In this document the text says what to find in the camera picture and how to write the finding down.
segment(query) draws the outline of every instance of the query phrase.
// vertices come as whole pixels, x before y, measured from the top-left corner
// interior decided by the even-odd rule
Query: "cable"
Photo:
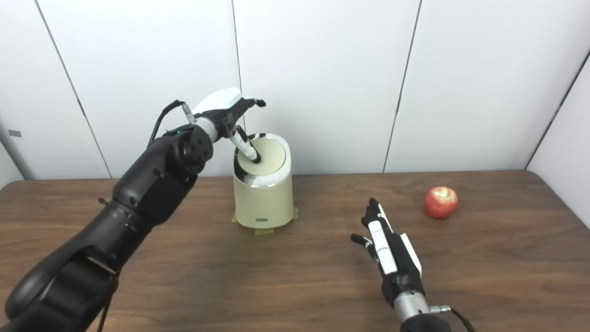
[[[181,102],[180,100],[176,99],[172,103],[170,103],[170,105],[166,106],[166,108],[162,110],[162,113],[160,114],[160,116],[158,116],[158,119],[156,120],[156,125],[153,127],[152,136],[150,136],[149,142],[147,143],[148,145],[151,142],[153,142],[154,139],[156,139],[156,135],[158,134],[158,130],[160,129],[160,124],[162,123],[164,116],[166,116],[166,114],[168,114],[171,110],[177,108],[178,106],[182,106],[182,104],[184,103],[185,102]]]
[[[451,312],[461,320],[461,323],[463,323],[463,326],[465,326],[467,331],[476,332],[475,328],[473,328],[473,326],[471,325],[471,322],[465,317],[463,317],[463,315],[461,315],[457,310],[451,308]]]
[[[103,308],[103,314],[100,316],[99,327],[96,329],[96,332],[102,332],[104,327],[104,321],[107,319],[107,313],[109,313],[110,302],[113,297],[110,297],[107,301],[107,304]]]

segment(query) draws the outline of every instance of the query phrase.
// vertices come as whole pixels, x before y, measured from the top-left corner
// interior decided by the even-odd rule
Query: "red apple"
[[[424,200],[424,211],[436,219],[446,219],[457,208],[457,193],[449,187],[432,187]]]

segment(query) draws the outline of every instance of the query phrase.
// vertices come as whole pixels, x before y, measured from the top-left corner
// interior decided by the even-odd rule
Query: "robotic hand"
[[[395,234],[389,220],[374,198],[369,200],[360,222],[371,238],[352,234],[352,242],[364,246],[377,262],[383,281],[381,291],[385,301],[399,317],[401,332],[451,332],[448,323],[434,314],[453,312],[469,332],[471,323],[449,306],[429,307],[422,286],[422,266],[406,234]]]
[[[104,309],[101,330],[123,266],[191,190],[213,157],[213,143],[229,138],[250,160],[260,162],[236,125],[254,105],[266,104],[230,88],[208,96],[194,111],[178,100],[164,108],[147,149],[113,187],[112,200],[100,198],[102,211],[12,290],[5,304],[10,322],[0,332],[82,332]],[[156,139],[162,119],[178,106],[190,123]]]

